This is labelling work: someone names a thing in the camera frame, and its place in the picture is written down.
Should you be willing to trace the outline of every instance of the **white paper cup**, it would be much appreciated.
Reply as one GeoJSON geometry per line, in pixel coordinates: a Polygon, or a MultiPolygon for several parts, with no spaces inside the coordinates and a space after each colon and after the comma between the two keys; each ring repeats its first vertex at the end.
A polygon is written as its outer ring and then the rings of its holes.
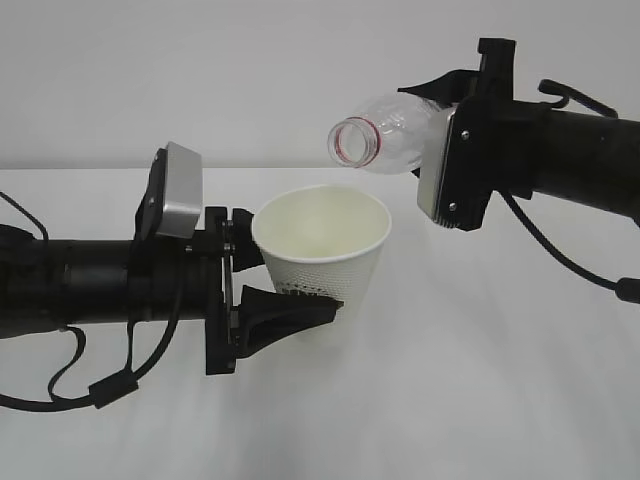
{"type": "Polygon", "coordinates": [[[333,324],[306,337],[335,343],[347,336],[391,231],[387,207],[351,187],[318,185],[271,200],[251,230],[277,292],[344,302],[333,324]]]}

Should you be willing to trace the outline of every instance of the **black cable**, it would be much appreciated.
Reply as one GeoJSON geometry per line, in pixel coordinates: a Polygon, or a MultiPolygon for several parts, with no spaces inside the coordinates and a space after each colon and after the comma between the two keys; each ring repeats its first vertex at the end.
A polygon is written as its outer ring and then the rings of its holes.
{"type": "Polygon", "coordinates": [[[567,258],[560,250],[554,247],[551,244],[551,242],[547,239],[547,237],[545,237],[544,234],[538,229],[538,227],[536,227],[533,224],[531,219],[524,213],[522,208],[520,208],[520,205],[518,205],[518,202],[516,202],[516,200],[513,198],[513,196],[509,192],[500,190],[498,193],[502,195],[502,198],[504,198],[504,201],[507,203],[509,208],[511,208],[511,211],[515,214],[516,217],[518,217],[518,220],[522,222],[522,224],[529,231],[529,233],[533,235],[533,238],[535,238],[538,241],[538,243],[542,245],[543,248],[551,254],[553,258],[555,258],[562,265],[567,267],[576,275],[579,275],[580,277],[584,278],[585,280],[588,280],[589,282],[594,283],[600,287],[606,288],[608,290],[613,290],[613,291],[616,290],[616,285],[617,285],[616,282],[607,280],[606,278],[603,278],[599,275],[596,275],[593,272],[590,272],[589,270],[586,270],[585,268],[575,263],[573,260],[567,258]]]}
{"type": "Polygon", "coordinates": [[[133,330],[136,328],[136,320],[129,319],[127,322],[127,361],[124,364],[125,370],[133,368],[133,330]]]}
{"type": "Polygon", "coordinates": [[[31,221],[31,223],[33,223],[38,230],[40,230],[40,233],[42,234],[42,241],[44,242],[43,246],[46,250],[46,248],[49,246],[49,232],[47,232],[47,229],[40,222],[40,220],[38,220],[36,217],[31,215],[31,213],[29,213],[26,208],[24,208],[22,205],[16,202],[13,198],[11,198],[9,195],[7,195],[2,191],[0,191],[0,198],[2,198],[5,202],[7,202],[16,210],[18,210],[22,215],[27,217],[29,221],[31,221]]]}
{"type": "MultiPolygon", "coordinates": [[[[134,372],[136,380],[140,380],[147,373],[149,373],[149,371],[158,363],[160,358],[162,358],[167,348],[169,347],[169,344],[171,343],[173,335],[178,326],[178,321],[180,320],[180,307],[182,306],[182,297],[184,292],[184,269],[185,269],[184,253],[181,253],[180,259],[178,262],[178,274],[176,276],[176,282],[177,282],[176,293],[174,297],[173,308],[171,310],[171,314],[169,315],[169,319],[167,321],[167,326],[165,328],[164,334],[162,335],[162,338],[160,338],[158,345],[156,346],[154,351],[151,353],[149,358],[147,358],[147,360],[140,366],[140,368],[138,368],[134,372]]],[[[133,347],[131,345],[130,346],[131,354],[127,355],[127,362],[129,362],[129,359],[130,358],[132,359],[133,357],[133,353],[131,350],[132,348],[133,347]]],[[[78,355],[79,350],[80,350],[80,340],[79,340],[78,349],[76,349],[76,355],[78,355]]],[[[72,360],[70,364],[66,365],[61,371],[57,372],[56,375],[54,375],[54,377],[51,379],[51,381],[49,381],[48,389],[49,389],[50,395],[52,394],[53,386],[55,386],[55,383],[57,382],[57,380],[59,380],[62,374],[64,374],[68,370],[68,368],[70,368],[77,361],[77,359],[75,358],[76,355],[74,355],[74,360],[72,360]]],[[[93,405],[92,398],[89,395],[84,395],[82,397],[70,398],[70,399],[58,397],[57,395],[55,397],[56,397],[55,400],[51,402],[43,402],[43,401],[37,401],[37,400],[24,400],[21,398],[15,398],[8,395],[0,394],[0,407],[6,407],[12,410],[21,410],[25,412],[50,413],[50,412],[64,412],[68,410],[76,410],[79,408],[84,408],[84,407],[93,405]]]]}
{"type": "Polygon", "coordinates": [[[71,332],[75,335],[77,347],[76,347],[76,353],[73,355],[73,358],[71,359],[71,361],[67,363],[64,367],[62,367],[60,370],[58,370],[58,372],[53,377],[51,377],[51,380],[49,380],[49,384],[47,385],[47,391],[49,392],[49,397],[51,397],[51,400],[53,401],[71,400],[69,398],[64,398],[56,395],[53,389],[55,388],[56,383],[58,383],[60,378],[62,378],[62,375],[64,375],[67,372],[67,370],[69,370],[78,360],[80,360],[80,357],[84,353],[84,349],[87,346],[87,336],[79,328],[68,326],[64,328],[64,331],[71,332]]]}
{"type": "Polygon", "coordinates": [[[149,370],[151,370],[156,363],[162,358],[164,352],[167,351],[169,347],[169,343],[171,343],[171,339],[173,338],[173,334],[176,332],[176,328],[178,327],[178,320],[180,320],[180,307],[182,305],[182,296],[184,293],[184,250],[181,249],[180,259],[178,261],[178,274],[176,276],[176,293],[173,301],[173,308],[171,310],[171,314],[169,315],[169,320],[167,321],[167,327],[164,330],[164,334],[162,338],[158,342],[155,350],[149,355],[146,362],[144,362],[135,372],[136,379],[140,380],[144,377],[149,370]]]}

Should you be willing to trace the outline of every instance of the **plastic bottle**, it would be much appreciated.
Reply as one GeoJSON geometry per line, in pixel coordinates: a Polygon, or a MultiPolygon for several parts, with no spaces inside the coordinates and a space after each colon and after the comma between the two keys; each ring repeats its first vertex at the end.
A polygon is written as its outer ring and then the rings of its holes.
{"type": "Polygon", "coordinates": [[[404,173],[420,167],[438,105],[409,93],[370,100],[331,129],[329,155],[344,167],[404,173]]]}

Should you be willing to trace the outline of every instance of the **bottle opening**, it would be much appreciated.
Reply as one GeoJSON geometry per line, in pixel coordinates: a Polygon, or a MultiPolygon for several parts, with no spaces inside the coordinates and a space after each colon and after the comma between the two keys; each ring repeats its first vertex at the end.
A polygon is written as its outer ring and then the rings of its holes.
{"type": "Polygon", "coordinates": [[[352,117],[329,133],[329,154],[338,164],[360,168],[370,164],[380,151],[380,134],[369,120],[352,117]]]}

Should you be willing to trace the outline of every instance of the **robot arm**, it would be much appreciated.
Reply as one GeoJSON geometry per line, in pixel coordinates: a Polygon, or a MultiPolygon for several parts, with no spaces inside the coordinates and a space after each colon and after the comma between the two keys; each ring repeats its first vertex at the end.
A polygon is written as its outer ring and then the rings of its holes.
{"type": "Polygon", "coordinates": [[[567,268],[640,303],[640,281],[595,275],[558,251],[513,198],[544,193],[632,218],[640,224],[640,122],[560,83],[539,90],[554,102],[513,99],[515,42],[481,39],[478,71],[455,70],[422,85],[401,88],[437,102],[420,171],[418,205],[438,225],[481,227],[497,191],[536,240],[567,268]],[[563,111],[570,100],[595,115],[563,111]]]}
{"type": "MultiPolygon", "coordinates": [[[[12,205],[37,222],[10,199],[12,205]]],[[[198,154],[169,143],[158,150],[135,218],[132,241],[43,240],[0,229],[0,338],[70,330],[78,338],[72,362],[49,384],[51,402],[0,395],[0,406],[54,412],[98,408],[135,391],[166,350],[178,320],[204,319],[206,374],[229,374],[236,360],[308,328],[333,321],[340,302],[322,296],[282,295],[245,286],[233,305],[232,275],[262,265],[253,242],[253,215],[207,207],[204,229],[202,166],[198,154]],[[133,328],[168,320],[156,350],[132,370],[133,328]],[[123,370],[96,382],[77,399],[53,393],[55,382],[80,356],[79,325],[127,324],[129,356],[123,370]]]]}

